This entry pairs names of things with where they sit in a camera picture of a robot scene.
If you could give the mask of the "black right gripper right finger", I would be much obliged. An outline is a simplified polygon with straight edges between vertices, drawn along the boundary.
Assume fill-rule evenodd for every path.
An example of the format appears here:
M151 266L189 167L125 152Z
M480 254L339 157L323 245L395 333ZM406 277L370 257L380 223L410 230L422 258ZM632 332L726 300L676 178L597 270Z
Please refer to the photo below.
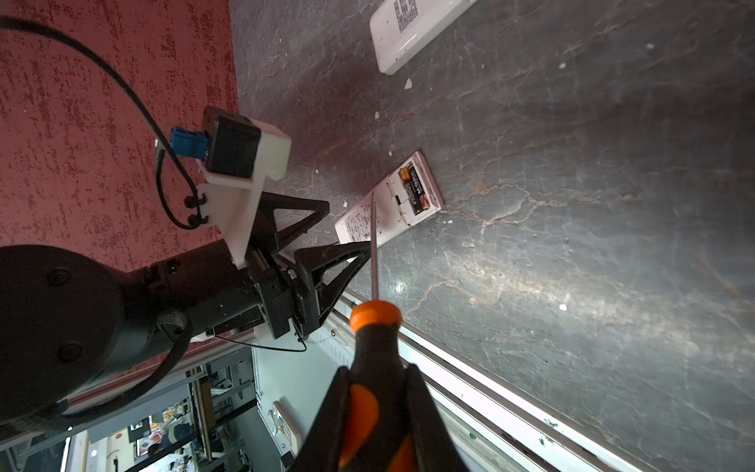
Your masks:
M420 369L406 367L406 395L409 423L414 438L419 471L468 471L436 408Z

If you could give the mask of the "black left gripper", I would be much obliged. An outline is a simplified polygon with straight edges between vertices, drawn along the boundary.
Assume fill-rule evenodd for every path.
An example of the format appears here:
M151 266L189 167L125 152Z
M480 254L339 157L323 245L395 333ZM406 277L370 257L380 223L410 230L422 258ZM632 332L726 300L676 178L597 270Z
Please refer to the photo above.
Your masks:
M330 203L262 192L245 259L275 339L296 332L306 340L326 321L352 279L371 258L370 242L299 249L295 276L277 254L330 213Z

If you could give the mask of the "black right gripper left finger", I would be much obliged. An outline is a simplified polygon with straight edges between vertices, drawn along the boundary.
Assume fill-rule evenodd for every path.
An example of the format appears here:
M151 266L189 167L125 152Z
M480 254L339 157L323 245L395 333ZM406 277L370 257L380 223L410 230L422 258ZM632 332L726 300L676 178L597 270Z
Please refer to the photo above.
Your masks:
M350 387L348 368L339 367L300 452L288 468L289 472L339 470L351 403Z

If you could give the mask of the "orange black screwdriver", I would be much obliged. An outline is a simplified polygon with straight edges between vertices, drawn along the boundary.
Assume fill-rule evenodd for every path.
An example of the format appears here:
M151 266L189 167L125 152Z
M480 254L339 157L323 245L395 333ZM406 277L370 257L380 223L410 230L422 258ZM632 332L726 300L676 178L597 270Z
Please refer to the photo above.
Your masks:
M339 457L343 471L416 471L418 459L406 406L406 369L398 351L400 310L381 299L378 202L371 196L372 297L352 311L355 355Z

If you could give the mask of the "white remote with screen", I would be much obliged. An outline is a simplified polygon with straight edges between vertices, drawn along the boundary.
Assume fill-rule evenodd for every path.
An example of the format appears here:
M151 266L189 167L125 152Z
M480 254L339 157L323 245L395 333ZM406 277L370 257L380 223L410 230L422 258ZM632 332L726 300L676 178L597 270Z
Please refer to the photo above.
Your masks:
M341 244L371 240L372 202L376 203L377 245L381 246L437 214L444 206L422 151L415 151L383 178L335 224Z

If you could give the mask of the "white remote with batteries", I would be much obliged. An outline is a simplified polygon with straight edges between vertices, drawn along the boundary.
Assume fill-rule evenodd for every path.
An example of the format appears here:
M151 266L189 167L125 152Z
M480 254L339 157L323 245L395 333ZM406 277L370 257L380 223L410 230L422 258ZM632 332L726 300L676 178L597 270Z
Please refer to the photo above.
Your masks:
M455 20L475 0L383 1L370 20L379 70L392 76Z

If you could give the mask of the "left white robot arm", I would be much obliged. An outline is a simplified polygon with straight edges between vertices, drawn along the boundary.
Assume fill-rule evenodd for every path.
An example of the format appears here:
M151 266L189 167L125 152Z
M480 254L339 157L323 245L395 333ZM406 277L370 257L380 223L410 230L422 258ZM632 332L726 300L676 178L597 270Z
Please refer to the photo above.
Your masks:
M62 248L4 247L2 431L60 431L126 406L208 330L318 330L369 261L370 244L303 248L292 269L276 257L329 209L263 193L241 264L220 240L131 273Z

